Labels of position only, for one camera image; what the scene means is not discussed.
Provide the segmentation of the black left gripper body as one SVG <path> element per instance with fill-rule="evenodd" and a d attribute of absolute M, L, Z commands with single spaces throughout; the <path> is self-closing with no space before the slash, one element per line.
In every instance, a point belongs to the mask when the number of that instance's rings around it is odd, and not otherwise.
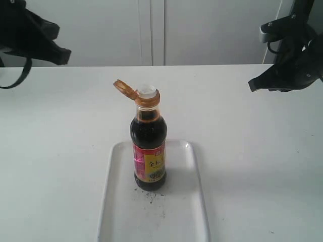
<path fill-rule="evenodd" d="M 1 52 L 61 52 L 54 42 L 60 27 L 26 8 L 26 1 L 1 1 Z"/>

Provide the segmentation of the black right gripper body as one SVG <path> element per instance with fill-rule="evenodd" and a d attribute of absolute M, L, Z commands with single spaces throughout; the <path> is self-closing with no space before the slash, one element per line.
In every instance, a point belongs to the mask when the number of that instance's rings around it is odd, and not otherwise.
<path fill-rule="evenodd" d="M 276 54 L 273 66 L 285 71 L 285 91 L 302 90 L 322 80 L 322 34 L 316 34 L 302 15 L 292 14 L 267 25 L 269 52 Z"/>

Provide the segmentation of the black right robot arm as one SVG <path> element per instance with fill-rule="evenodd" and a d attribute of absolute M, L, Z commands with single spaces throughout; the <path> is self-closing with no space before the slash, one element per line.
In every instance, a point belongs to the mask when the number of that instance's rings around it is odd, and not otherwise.
<path fill-rule="evenodd" d="M 248 82 L 252 92 L 289 92 L 322 80 L 322 33 L 309 24 L 313 1 L 294 1 L 291 13 L 260 26 L 260 42 L 275 54 L 274 64 Z"/>

